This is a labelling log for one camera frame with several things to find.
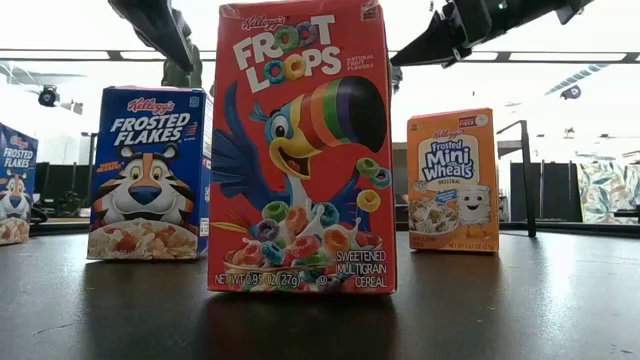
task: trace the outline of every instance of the tiger nose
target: tiger nose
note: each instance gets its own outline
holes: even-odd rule
[[[129,194],[133,198],[133,200],[139,202],[142,205],[147,205],[148,203],[155,200],[158,195],[160,195],[160,189],[152,186],[141,186],[129,189]]]
[[[18,207],[18,205],[20,205],[20,201],[22,201],[22,198],[20,196],[12,196],[9,198],[9,202],[13,207]]]

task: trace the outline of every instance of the security camera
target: security camera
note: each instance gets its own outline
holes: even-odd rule
[[[575,100],[580,98],[580,96],[582,96],[582,89],[580,89],[578,85],[574,85],[560,94],[560,97],[565,100]]]
[[[57,88],[53,85],[45,85],[38,95],[38,103],[46,107],[55,107],[56,102],[60,101],[60,95]]]

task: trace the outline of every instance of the black stand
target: black stand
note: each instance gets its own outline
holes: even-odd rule
[[[527,121],[519,120],[506,128],[497,132],[497,135],[511,129],[520,124],[520,141],[522,143],[522,173],[524,174],[524,199],[527,212],[527,232],[530,238],[536,237],[536,215],[533,206],[533,199],[529,190],[527,178],[529,177],[529,168],[531,167],[531,153],[529,152],[529,131],[527,130]]]

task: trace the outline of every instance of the kellogg's logo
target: kellogg's logo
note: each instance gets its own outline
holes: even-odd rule
[[[18,135],[13,135],[10,139],[9,139],[9,143],[11,145],[15,145],[17,147],[20,148],[20,150],[24,150],[27,147],[29,147],[29,143],[22,140],[22,138]]]
[[[456,130],[456,131],[451,131],[451,130],[440,130],[440,131],[436,131],[433,134],[433,138],[434,139],[449,139],[449,140],[453,140],[455,138],[457,138],[458,136],[462,135],[463,131],[462,130]]]
[[[164,115],[167,111],[173,111],[175,105],[176,104],[173,101],[157,103],[155,98],[138,98],[129,101],[127,111],[134,113],[138,111],[151,111],[153,115]]]
[[[242,30],[249,31],[251,29],[264,29],[264,31],[273,31],[284,25],[284,16],[268,19],[266,16],[252,16],[244,19],[242,22]]]

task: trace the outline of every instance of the dark table surface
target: dark table surface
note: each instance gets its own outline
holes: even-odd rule
[[[0,247],[0,359],[640,359],[640,241],[503,234],[412,253],[388,297],[215,294],[206,259],[85,261],[86,236]]]

